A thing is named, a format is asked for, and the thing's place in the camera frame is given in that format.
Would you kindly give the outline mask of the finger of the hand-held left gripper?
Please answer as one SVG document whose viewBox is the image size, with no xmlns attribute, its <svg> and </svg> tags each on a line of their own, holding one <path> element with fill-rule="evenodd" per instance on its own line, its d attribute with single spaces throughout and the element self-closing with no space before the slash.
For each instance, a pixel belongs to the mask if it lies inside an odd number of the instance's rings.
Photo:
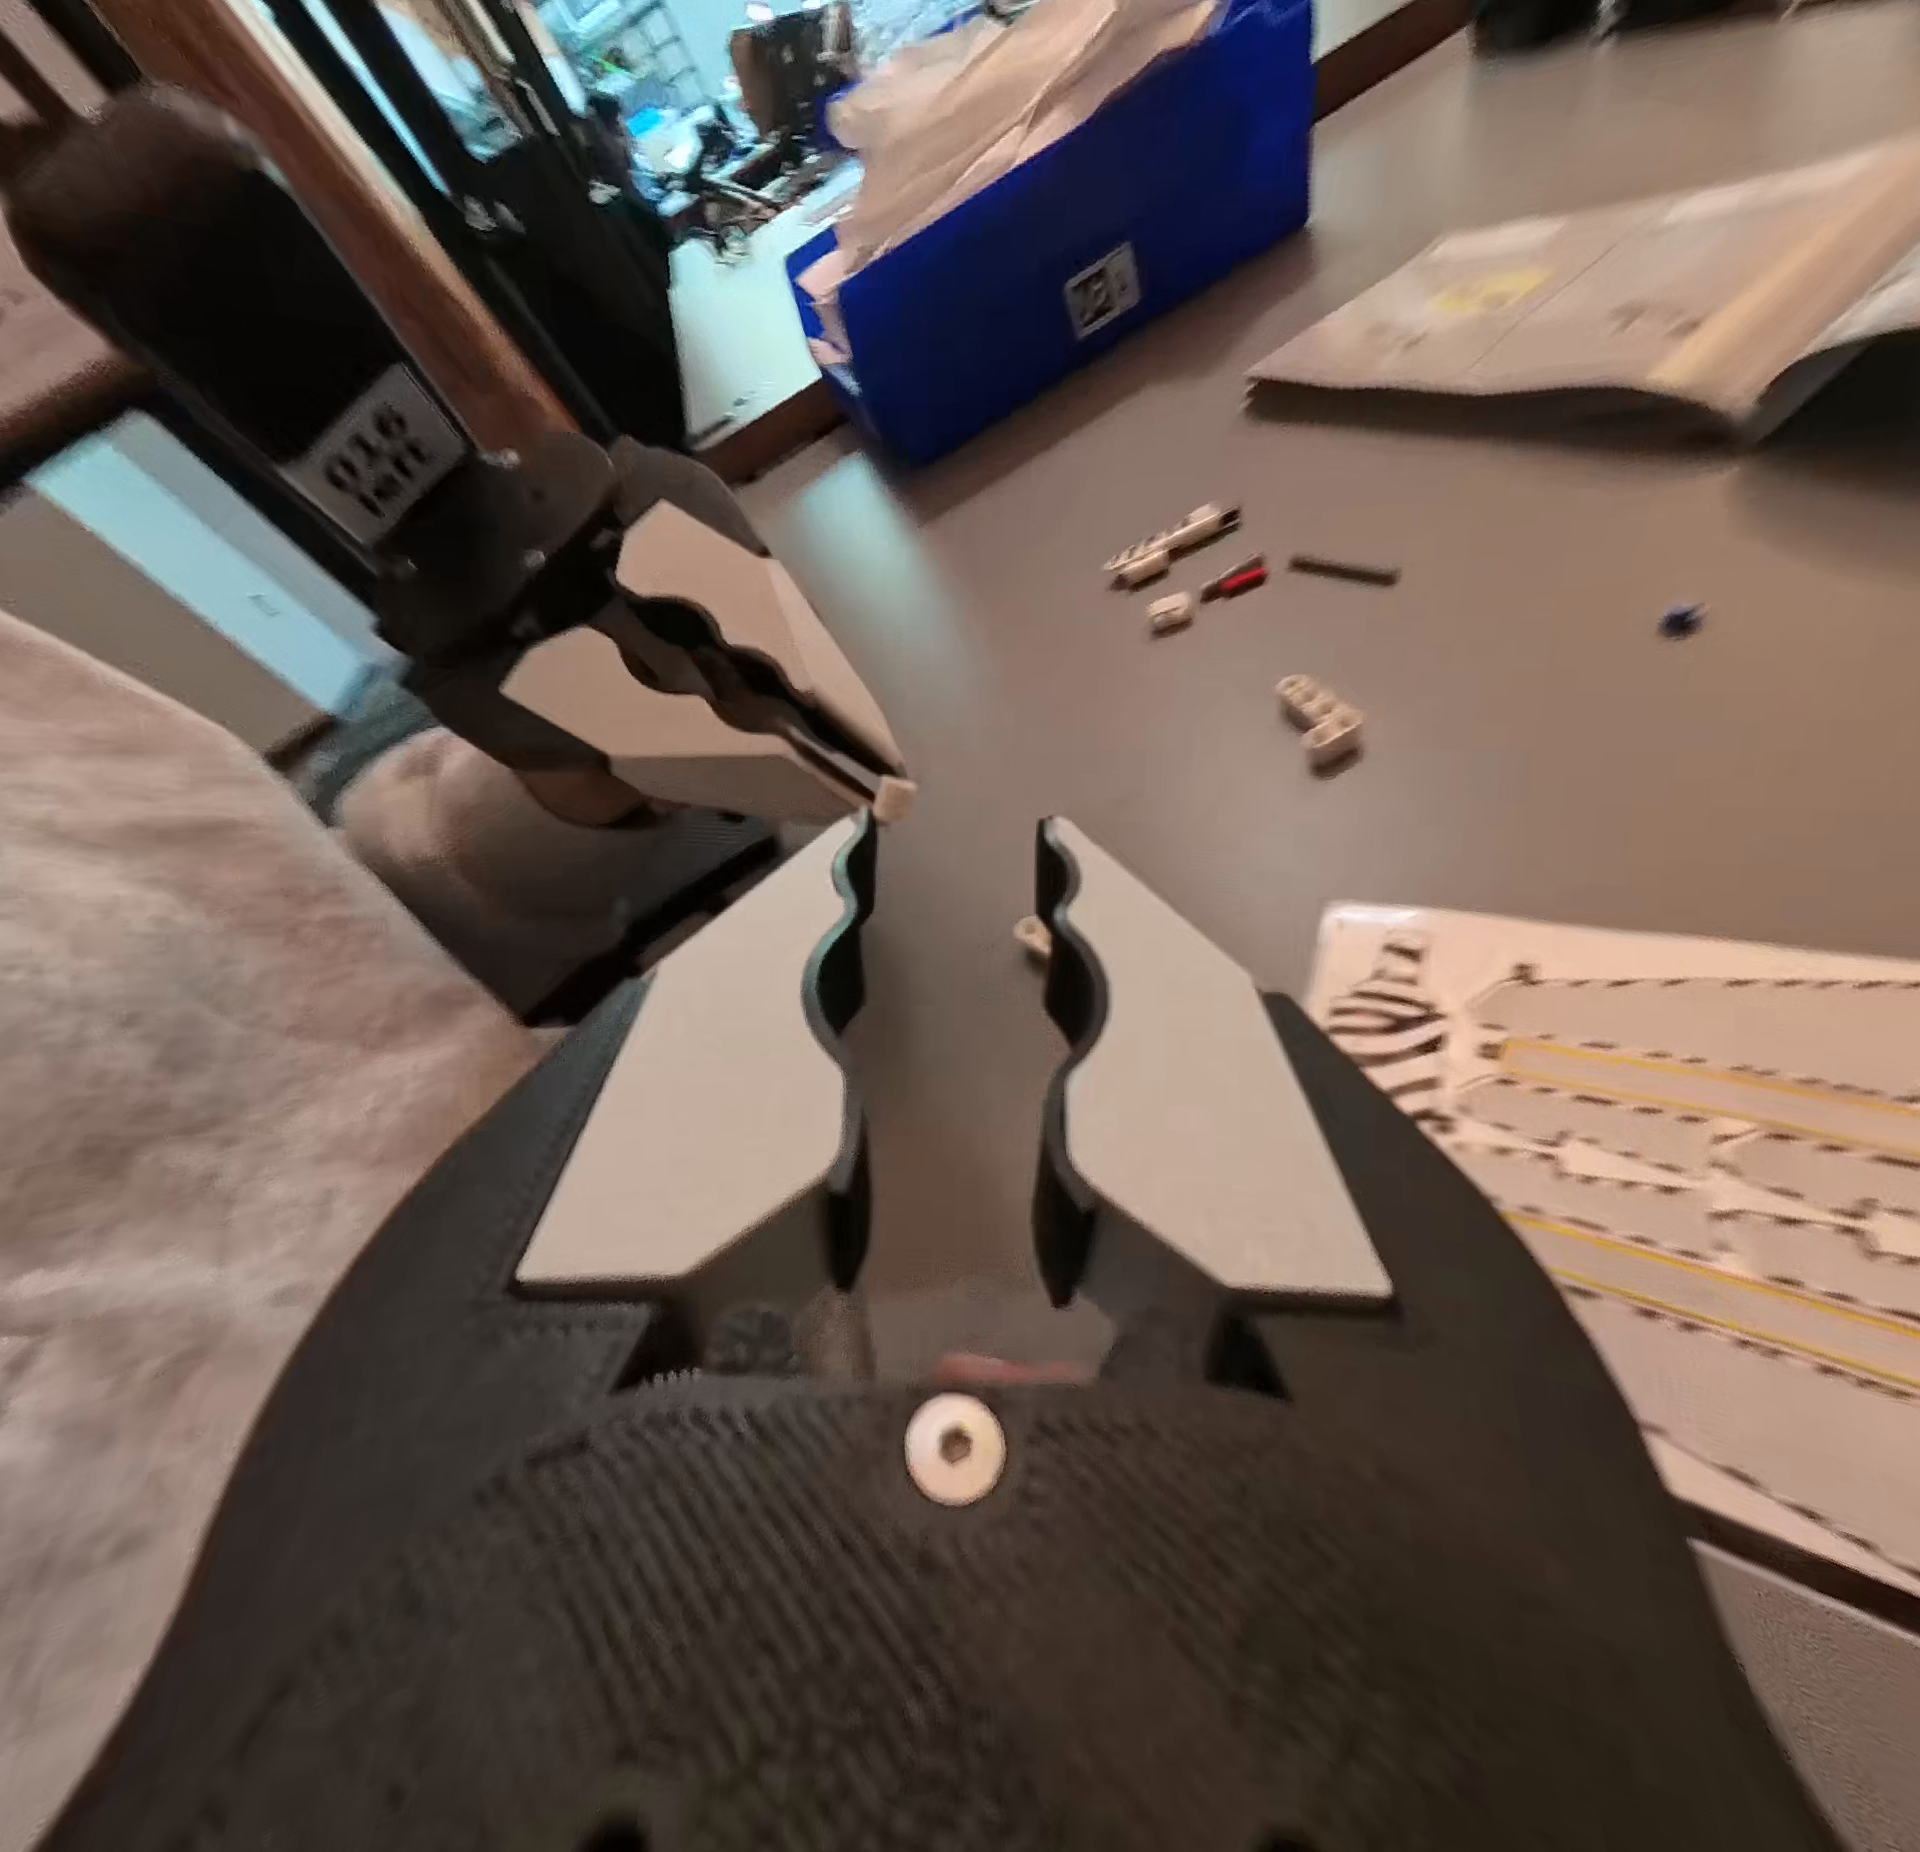
<svg viewBox="0 0 1920 1852">
<path fill-rule="evenodd" d="M 605 635 L 690 753 L 787 760 L 833 790 L 905 790 L 874 689 L 767 553 L 660 503 L 618 548 Z"/>
<path fill-rule="evenodd" d="M 589 624 L 524 651 L 500 695 L 592 747 L 613 780 L 653 802 L 769 822 L 889 822 L 886 775 L 808 743 L 803 730 L 742 730 L 710 698 L 647 684 Z"/>
</svg>

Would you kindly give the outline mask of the blue plastic bin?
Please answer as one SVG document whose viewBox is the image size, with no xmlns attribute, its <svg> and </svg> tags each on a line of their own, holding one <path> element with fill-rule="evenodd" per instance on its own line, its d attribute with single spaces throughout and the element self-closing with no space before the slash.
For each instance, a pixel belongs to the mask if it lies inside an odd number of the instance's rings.
<svg viewBox="0 0 1920 1852">
<path fill-rule="evenodd" d="M 787 255 L 844 420 L 926 466 L 1308 227 L 1315 0 L 1231 0 L 1083 126 L 848 269 L 844 212 Z"/>
</svg>

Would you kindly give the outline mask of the wooden support post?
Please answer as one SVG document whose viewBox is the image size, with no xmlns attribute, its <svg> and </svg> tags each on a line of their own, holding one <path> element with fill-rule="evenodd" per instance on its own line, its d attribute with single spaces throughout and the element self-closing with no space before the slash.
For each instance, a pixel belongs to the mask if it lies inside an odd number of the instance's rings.
<svg viewBox="0 0 1920 1852">
<path fill-rule="evenodd" d="M 85 0 L 142 75 L 243 124 L 487 448 L 578 430 L 419 207 L 253 0 Z"/>
</svg>

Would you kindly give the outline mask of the white L-shaped lego beam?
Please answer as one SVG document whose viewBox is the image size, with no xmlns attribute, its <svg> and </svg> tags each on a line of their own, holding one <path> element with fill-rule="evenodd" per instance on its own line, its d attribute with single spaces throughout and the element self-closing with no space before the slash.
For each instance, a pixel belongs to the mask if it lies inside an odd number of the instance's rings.
<svg viewBox="0 0 1920 1852">
<path fill-rule="evenodd" d="M 1290 673 L 1274 686 L 1279 713 L 1299 735 L 1312 772 L 1353 760 L 1362 744 L 1362 713 L 1308 673 Z"/>
</svg>

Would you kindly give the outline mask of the black tripod stand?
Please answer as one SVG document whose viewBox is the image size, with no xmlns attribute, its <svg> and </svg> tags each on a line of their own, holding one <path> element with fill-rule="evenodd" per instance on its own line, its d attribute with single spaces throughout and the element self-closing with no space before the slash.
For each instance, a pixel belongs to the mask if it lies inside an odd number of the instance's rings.
<svg viewBox="0 0 1920 1852">
<path fill-rule="evenodd" d="M 253 0 L 592 437 L 684 451 L 670 238 L 533 0 Z"/>
</svg>

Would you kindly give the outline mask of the crumpled paper bags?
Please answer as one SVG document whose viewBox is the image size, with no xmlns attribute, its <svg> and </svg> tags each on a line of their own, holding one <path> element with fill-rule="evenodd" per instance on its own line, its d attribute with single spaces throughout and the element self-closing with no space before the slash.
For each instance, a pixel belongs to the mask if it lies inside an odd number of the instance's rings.
<svg viewBox="0 0 1920 1852">
<path fill-rule="evenodd" d="M 1228 0 L 985 0 L 949 33 L 895 48 L 830 106 L 857 164 L 833 244 L 799 274 L 816 358 L 846 361 L 843 289 L 963 200 L 1061 143 Z"/>
</svg>

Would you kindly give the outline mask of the grey hoodie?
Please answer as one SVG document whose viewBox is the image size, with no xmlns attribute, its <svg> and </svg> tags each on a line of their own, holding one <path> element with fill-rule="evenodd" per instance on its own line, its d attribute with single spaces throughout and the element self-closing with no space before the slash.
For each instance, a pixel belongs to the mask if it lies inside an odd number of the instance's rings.
<svg viewBox="0 0 1920 1852">
<path fill-rule="evenodd" d="M 326 1295 L 550 1042 L 252 749 L 5 618 L 5 1848 L 108 1742 Z"/>
</svg>

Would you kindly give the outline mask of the striped white lego assembly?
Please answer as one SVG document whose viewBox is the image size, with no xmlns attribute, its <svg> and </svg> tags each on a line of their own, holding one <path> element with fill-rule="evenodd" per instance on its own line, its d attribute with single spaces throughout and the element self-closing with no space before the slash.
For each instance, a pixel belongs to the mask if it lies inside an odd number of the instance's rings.
<svg viewBox="0 0 1920 1852">
<path fill-rule="evenodd" d="M 1157 581 L 1175 559 L 1233 534 L 1242 523 L 1242 506 L 1209 503 L 1191 510 L 1181 521 L 1118 552 L 1103 575 L 1109 588 L 1135 590 Z"/>
</svg>

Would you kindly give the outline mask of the person's left forearm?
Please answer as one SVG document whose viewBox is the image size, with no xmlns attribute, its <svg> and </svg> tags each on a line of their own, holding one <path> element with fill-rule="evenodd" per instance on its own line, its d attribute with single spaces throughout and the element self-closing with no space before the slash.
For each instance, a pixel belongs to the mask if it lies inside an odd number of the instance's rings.
<svg viewBox="0 0 1920 1852">
<path fill-rule="evenodd" d="M 622 940 L 669 821 L 603 769 L 514 769 L 444 728 L 372 760 L 336 808 L 354 857 L 517 1012 Z"/>
</svg>

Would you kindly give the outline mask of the open instruction booklet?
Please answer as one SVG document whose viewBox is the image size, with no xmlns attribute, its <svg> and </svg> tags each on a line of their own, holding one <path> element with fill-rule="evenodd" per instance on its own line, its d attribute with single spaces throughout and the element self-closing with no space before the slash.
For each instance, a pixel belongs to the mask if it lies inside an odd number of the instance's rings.
<svg viewBox="0 0 1920 1852">
<path fill-rule="evenodd" d="M 1919 143 L 1435 238 L 1264 354 L 1251 396 L 1538 404 L 1737 446 L 1915 338 Z"/>
</svg>

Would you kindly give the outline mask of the zebra striped sticker sheet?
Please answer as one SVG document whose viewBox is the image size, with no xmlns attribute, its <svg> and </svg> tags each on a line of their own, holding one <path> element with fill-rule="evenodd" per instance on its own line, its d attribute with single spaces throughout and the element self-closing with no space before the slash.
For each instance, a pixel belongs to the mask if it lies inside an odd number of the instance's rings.
<svg viewBox="0 0 1920 1852">
<path fill-rule="evenodd" d="M 1305 1004 L 1563 1289 L 1677 1501 L 1915 1598 L 1913 958 L 1332 904 Z"/>
</svg>

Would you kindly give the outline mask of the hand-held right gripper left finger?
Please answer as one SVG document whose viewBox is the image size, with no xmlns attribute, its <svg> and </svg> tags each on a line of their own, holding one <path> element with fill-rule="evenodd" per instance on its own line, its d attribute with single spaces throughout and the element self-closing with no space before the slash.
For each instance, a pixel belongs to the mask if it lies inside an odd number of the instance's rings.
<svg viewBox="0 0 1920 1852">
<path fill-rule="evenodd" d="M 517 1264 L 533 1296 L 848 1291 L 874 1225 L 844 1030 L 879 829 L 843 817 L 642 979 Z"/>
</svg>

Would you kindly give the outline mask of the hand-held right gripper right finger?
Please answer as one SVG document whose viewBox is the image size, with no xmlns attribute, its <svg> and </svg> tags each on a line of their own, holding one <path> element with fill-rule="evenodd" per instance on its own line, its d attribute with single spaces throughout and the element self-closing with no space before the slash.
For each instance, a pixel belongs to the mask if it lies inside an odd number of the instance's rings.
<svg viewBox="0 0 1920 1852">
<path fill-rule="evenodd" d="M 1393 1286 L 1255 977 L 1062 816 L 1036 826 L 1047 1081 L 1031 1230 L 1055 1306 L 1175 1286 L 1387 1309 Z"/>
</svg>

